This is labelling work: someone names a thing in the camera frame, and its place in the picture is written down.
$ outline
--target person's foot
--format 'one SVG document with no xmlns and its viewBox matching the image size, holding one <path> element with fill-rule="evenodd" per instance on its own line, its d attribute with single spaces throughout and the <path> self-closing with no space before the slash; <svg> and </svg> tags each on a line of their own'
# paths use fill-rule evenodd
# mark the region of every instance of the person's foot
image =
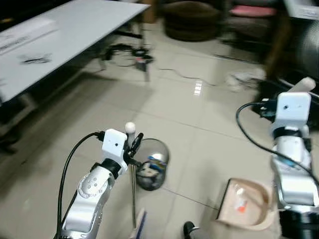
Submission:
<svg viewBox="0 0 319 239">
<path fill-rule="evenodd" d="M 185 239 L 190 239 L 190 235 L 189 234 L 193 230 L 194 227 L 195 227 L 195 225 L 192 222 L 184 223 L 183 232 L 184 232 L 184 238 Z"/>
</svg>

